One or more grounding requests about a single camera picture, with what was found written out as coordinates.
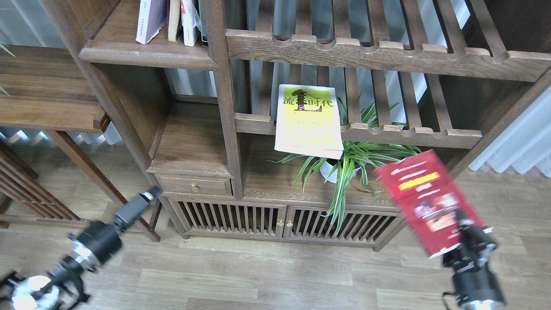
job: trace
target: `book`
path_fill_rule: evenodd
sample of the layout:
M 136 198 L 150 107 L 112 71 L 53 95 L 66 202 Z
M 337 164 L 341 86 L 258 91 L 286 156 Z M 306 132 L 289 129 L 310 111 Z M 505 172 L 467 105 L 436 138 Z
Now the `book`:
M 140 0 L 136 41 L 147 44 L 166 25 L 167 0 Z
M 433 150 L 374 170 L 391 199 L 430 258 L 447 253 L 461 243 L 455 210 L 461 209 L 474 224 L 485 228 L 474 207 L 453 182 Z
M 276 151 L 342 156 L 341 123 L 332 87 L 281 84 L 275 127 Z
M 183 44 L 185 46 L 195 46 L 195 42 L 199 37 L 199 27 L 201 26 L 201 19 L 199 13 L 197 0 L 181 0 L 180 9 L 182 14 L 182 37 Z
M 171 42 L 178 41 L 180 30 L 182 29 L 182 24 L 180 23 L 180 3 L 181 0 L 169 0 L 166 39 Z

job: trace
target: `wooden shelf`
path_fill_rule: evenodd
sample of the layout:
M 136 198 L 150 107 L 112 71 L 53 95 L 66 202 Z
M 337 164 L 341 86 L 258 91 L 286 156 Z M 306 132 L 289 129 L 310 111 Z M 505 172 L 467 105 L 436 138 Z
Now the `wooden shelf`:
M 277 161 L 287 154 L 274 150 L 274 138 L 271 136 L 253 136 L 250 141 L 248 164 L 246 166 L 246 184 L 244 200 L 261 200 L 278 204 L 299 204 L 318 207 L 329 207 L 333 199 L 335 185 L 325 183 L 320 173 L 311 174 L 306 189 L 302 191 L 302 180 L 293 185 L 304 160 L 296 159 L 284 164 L 268 162 Z M 369 175 L 369 190 L 382 190 L 382 185 Z M 395 205 L 386 194 L 376 199 L 369 199 L 374 194 L 367 193 L 360 176 L 352 179 L 347 190 L 347 205 L 355 208 L 362 206 L 373 211 L 395 212 Z
M 215 70 L 207 47 L 188 47 L 166 39 L 166 26 L 147 44 L 136 42 L 139 0 L 122 0 L 79 57 L 89 62 L 119 65 Z
M 265 62 L 262 65 L 262 80 L 258 99 L 258 115 L 236 113 L 235 125 L 237 132 L 275 135 L 276 125 L 269 115 L 273 65 Z M 375 104 L 379 127 L 371 128 L 361 122 L 358 79 L 356 69 L 346 68 L 345 82 L 347 92 L 349 125 L 341 126 L 341 134 L 345 141 L 365 141 L 374 143 L 396 143 L 416 146 L 472 148 L 481 138 L 479 130 L 454 129 L 447 111 L 446 102 L 437 75 L 426 74 L 430 102 L 436 111 L 437 122 L 434 128 L 424 127 L 419 115 L 411 74 L 399 72 L 404 110 L 409 129 L 401 129 L 392 125 L 388 108 L 388 96 L 385 78 L 382 71 L 372 70 L 372 82 L 375 91 Z M 328 67 L 318 67 L 318 85 L 329 86 Z M 300 65 L 291 65 L 291 84 L 300 84 Z
M 499 36 L 483 0 L 469 0 L 489 50 L 467 47 L 449 0 L 438 0 L 437 13 L 445 25 L 449 48 L 429 44 L 416 1 L 403 2 L 410 46 L 390 41 L 382 0 L 370 1 L 369 23 L 372 42 L 351 38 L 346 1 L 333 3 L 335 39 L 320 40 L 311 35 L 308 2 L 299 1 L 296 34 L 290 38 L 272 34 L 273 2 L 262 1 L 256 31 L 228 29 L 230 58 L 302 65 L 370 68 L 424 72 L 516 81 L 536 81 L 551 65 L 551 55 L 539 52 L 508 51 Z
M 175 103 L 147 172 L 231 179 L 218 106 Z
M 65 49 L 10 46 L 0 53 L 0 125 L 102 133 L 109 124 L 96 96 Z

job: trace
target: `wooden floor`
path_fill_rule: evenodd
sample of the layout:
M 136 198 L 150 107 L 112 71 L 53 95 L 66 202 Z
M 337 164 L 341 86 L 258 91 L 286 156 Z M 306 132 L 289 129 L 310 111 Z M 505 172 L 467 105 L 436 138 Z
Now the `wooden floor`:
M 110 221 L 109 199 L 59 150 L 14 146 L 41 184 L 85 218 Z M 101 146 L 91 158 L 126 198 L 147 189 L 126 149 Z M 458 183 L 500 243 L 490 266 L 507 309 L 549 309 L 551 180 L 464 172 Z M 11 212 L 23 212 L 13 206 Z M 44 272 L 72 250 L 78 229 L 12 224 L 0 230 L 0 274 Z M 178 237 L 166 213 L 160 243 L 140 233 L 98 273 L 84 277 L 89 304 L 79 309 L 434 309 L 451 290 L 449 269 L 426 258 L 409 229 L 382 251 L 234 239 Z

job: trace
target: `drawer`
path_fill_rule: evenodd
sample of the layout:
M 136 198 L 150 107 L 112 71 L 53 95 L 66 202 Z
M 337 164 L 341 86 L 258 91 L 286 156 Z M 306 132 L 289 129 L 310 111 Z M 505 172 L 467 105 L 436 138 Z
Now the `drawer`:
M 229 179 L 205 177 L 180 177 L 168 174 L 156 174 L 164 191 L 170 193 L 231 195 Z

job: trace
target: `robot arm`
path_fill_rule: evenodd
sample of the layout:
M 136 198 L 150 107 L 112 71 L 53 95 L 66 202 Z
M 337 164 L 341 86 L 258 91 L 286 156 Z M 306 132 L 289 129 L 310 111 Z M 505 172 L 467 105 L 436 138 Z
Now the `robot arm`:
M 9 297 L 0 297 L 0 302 L 11 299 L 15 310 L 60 309 L 62 294 L 73 294 L 68 286 L 74 287 L 78 296 L 67 310 L 86 302 L 90 296 L 84 293 L 80 275 L 85 270 L 95 271 L 122 248 L 119 235 L 130 228 L 161 193 L 161 188 L 154 186 L 120 208 L 110 224 L 95 221 L 80 235 L 70 234 L 73 252 L 46 274 L 28 279 L 17 278 L 15 272 L 8 275 L 0 282 L 0 291 L 8 286 Z
M 456 219 L 461 235 L 458 248 L 444 254 L 442 265 L 452 268 L 455 293 L 445 292 L 442 296 L 454 295 L 457 304 L 465 310 L 498 310 L 505 307 L 505 299 L 498 280 L 488 267 L 490 253 L 497 243 L 481 227 L 456 210 Z

